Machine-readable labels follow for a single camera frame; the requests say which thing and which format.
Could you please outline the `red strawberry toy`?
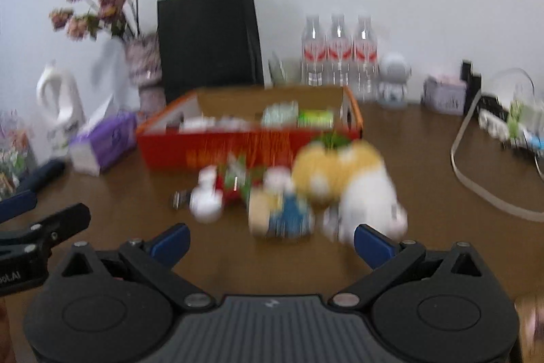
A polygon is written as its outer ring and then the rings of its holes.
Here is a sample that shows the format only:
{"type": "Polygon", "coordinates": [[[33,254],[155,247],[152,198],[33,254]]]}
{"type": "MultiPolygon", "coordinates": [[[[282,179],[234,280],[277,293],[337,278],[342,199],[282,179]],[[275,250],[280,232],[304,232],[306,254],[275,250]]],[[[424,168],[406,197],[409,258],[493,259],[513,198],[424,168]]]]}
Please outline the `red strawberry toy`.
{"type": "Polygon", "coordinates": [[[244,155],[229,153],[226,162],[218,166],[216,178],[216,189],[222,192],[223,203],[248,205],[251,190],[262,184],[265,171],[263,166],[249,168],[244,155]]]}

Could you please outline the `yellow white plush toy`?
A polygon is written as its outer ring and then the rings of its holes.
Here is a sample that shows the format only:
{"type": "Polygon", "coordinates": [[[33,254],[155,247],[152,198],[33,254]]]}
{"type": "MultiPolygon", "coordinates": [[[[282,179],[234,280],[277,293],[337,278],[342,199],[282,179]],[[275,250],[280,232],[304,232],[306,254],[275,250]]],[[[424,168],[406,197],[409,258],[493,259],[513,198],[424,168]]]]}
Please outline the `yellow white plush toy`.
{"type": "Polygon", "coordinates": [[[296,191],[311,202],[338,206],[339,242],[352,245],[361,224],[388,238],[401,238],[408,231],[408,212],[398,200],[385,160],[364,140],[337,148],[308,144],[297,153],[291,177],[296,191]]]}

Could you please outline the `black paper bag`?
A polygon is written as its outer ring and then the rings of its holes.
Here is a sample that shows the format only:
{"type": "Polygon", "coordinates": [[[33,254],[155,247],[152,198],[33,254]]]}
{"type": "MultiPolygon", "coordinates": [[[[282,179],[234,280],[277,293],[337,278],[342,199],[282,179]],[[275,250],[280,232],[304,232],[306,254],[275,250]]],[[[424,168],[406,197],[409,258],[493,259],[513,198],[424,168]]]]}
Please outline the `black paper bag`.
{"type": "Polygon", "coordinates": [[[254,0],[158,0],[167,103],[215,86],[265,83],[254,0]]]}

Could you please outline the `right water bottle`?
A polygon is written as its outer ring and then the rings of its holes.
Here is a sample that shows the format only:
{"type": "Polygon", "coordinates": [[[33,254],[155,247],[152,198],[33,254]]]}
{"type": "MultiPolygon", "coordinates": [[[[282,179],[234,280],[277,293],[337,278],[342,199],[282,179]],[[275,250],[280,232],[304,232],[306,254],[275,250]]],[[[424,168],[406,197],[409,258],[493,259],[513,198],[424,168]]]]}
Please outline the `right water bottle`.
{"type": "Polygon", "coordinates": [[[369,14],[358,16],[353,37],[353,60],[357,73],[357,97],[362,101],[374,101],[378,77],[377,39],[369,14]]]}

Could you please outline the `white round lid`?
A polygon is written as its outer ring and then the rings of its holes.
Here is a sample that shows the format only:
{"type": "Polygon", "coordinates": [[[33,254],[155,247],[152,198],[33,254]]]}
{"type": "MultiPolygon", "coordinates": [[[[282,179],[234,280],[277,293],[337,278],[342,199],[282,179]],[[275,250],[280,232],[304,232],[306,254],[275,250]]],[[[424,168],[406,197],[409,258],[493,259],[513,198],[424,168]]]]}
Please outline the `white round lid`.
{"type": "Polygon", "coordinates": [[[276,194],[293,193],[295,190],[291,171],[286,167],[267,169],[263,175],[263,186],[267,191],[276,194]]]}

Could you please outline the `purple tissue pack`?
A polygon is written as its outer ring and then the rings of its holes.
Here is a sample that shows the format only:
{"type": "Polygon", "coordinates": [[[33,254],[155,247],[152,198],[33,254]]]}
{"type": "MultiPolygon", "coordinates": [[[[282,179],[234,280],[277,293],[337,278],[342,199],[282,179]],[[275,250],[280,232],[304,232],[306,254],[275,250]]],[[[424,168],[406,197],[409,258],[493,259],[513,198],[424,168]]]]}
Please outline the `purple tissue pack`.
{"type": "Polygon", "coordinates": [[[100,176],[136,147],[137,118],[120,110],[110,97],[95,110],[68,146],[73,169],[100,176]]]}

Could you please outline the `purple textured vase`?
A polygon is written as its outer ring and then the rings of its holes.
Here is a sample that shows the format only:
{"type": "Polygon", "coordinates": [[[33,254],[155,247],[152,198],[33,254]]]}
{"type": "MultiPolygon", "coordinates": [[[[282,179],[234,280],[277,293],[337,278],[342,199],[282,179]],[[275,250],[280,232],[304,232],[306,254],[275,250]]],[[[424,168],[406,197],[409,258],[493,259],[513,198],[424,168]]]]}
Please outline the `purple textured vase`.
{"type": "Polygon", "coordinates": [[[138,36],[124,44],[130,83],[138,90],[140,112],[151,116],[166,106],[162,86],[162,59],[155,32],[138,36]]]}

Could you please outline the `orange cardboard box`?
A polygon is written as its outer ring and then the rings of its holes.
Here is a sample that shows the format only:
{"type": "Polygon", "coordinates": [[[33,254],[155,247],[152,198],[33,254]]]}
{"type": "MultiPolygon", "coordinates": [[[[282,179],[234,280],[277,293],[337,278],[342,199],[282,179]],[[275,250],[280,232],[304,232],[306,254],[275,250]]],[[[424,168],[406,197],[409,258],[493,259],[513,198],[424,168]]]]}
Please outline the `orange cardboard box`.
{"type": "Polygon", "coordinates": [[[136,130],[149,169],[198,170],[229,154],[253,166],[289,166],[297,152],[327,130],[293,123],[265,127],[265,109],[295,101],[300,112],[333,112],[331,133],[362,137],[359,105],[346,86],[200,88],[175,99],[136,130]]]}

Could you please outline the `glass cup with spoon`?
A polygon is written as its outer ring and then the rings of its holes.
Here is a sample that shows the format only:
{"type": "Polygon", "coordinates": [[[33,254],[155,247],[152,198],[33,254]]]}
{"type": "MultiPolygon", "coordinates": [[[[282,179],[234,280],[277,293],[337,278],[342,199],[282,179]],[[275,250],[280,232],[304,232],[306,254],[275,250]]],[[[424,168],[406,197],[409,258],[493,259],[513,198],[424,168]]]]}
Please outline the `glass cup with spoon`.
{"type": "Polygon", "coordinates": [[[273,52],[268,59],[268,71],[273,86],[299,85],[303,80],[299,58],[279,58],[273,52]]]}

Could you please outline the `small clear packet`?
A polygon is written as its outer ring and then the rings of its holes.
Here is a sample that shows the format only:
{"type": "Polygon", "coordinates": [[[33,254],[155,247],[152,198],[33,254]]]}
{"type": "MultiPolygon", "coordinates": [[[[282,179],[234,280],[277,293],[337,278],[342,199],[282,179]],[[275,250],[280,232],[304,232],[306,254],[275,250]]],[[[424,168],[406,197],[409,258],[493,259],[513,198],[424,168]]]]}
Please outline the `small clear packet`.
{"type": "Polygon", "coordinates": [[[337,205],[332,205],[325,209],[322,217],[322,232],[331,241],[339,241],[341,239],[341,216],[337,205]]]}

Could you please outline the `middle water bottle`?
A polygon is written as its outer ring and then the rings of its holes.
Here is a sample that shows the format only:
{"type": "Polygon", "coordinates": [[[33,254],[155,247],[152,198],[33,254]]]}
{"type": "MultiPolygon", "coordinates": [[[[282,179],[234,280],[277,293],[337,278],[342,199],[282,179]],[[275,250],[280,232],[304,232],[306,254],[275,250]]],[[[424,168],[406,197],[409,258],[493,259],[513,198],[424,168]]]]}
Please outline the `middle water bottle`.
{"type": "Polygon", "coordinates": [[[353,44],[343,14],[334,13],[331,15],[331,28],[327,38],[327,46],[331,81],[334,85],[346,86],[350,78],[353,44]]]}

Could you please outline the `small tin box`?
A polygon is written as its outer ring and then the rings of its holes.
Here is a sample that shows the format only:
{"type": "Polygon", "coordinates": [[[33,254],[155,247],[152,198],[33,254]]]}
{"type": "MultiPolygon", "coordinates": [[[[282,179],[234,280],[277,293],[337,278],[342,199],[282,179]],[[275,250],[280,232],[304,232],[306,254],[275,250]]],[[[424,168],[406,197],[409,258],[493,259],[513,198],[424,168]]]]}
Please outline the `small tin box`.
{"type": "Polygon", "coordinates": [[[441,114],[462,115],[466,101],[466,82],[448,76],[428,76],[423,83],[421,103],[441,114]]]}

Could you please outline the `dark blue case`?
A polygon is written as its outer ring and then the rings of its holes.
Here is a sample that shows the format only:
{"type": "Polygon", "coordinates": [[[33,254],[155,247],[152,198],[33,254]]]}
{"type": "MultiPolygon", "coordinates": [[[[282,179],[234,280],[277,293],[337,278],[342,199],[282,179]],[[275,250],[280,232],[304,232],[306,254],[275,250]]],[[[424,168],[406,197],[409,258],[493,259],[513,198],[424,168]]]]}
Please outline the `dark blue case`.
{"type": "Polygon", "coordinates": [[[45,187],[62,177],[66,171],[66,162],[62,159],[50,159],[37,169],[34,169],[18,185],[17,192],[39,193],[45,187]]]}

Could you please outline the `water bottle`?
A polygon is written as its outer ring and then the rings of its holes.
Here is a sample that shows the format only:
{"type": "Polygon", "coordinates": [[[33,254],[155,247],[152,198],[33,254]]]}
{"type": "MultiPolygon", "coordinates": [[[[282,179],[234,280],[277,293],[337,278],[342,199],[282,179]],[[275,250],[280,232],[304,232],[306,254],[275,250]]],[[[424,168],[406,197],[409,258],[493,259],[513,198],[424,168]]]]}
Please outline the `water bottle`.
{"type": "Polygon", "coordinates": [[[358,16],[353,37],[353,60],[357,73],[357,97],[362,101],[374,101],[378,77],[377,39],[369,14],[358,16]]]}
{"type": "Polygon", "coordinates": [[[318,15],[306,17],[302,36],[303,80],[309,86],[321,86],[327,57],[326,36],[318,15]]]}
{"type": "Polygon", "coordinates": [[[353,44],[343,14],[334,13],[331,15],[331,28],[327,38],[327,46],[331,81],[334,85],[346,86],[350,78],[353,44]]]}

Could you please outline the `small black sachet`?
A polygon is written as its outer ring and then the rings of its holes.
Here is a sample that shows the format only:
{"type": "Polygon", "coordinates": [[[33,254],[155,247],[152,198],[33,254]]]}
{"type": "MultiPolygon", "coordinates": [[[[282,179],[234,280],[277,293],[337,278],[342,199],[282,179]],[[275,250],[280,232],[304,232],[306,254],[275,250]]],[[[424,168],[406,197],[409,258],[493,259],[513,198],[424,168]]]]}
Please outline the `small black sachet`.
{"type": "Polygon", "coordinates": [[[190,202],[190,198],[191,198],[190,191],[184,190],[184,191],[174,192],[171,196],[171,208],[173,210],[181,209],[184,205],[190,202]]]}

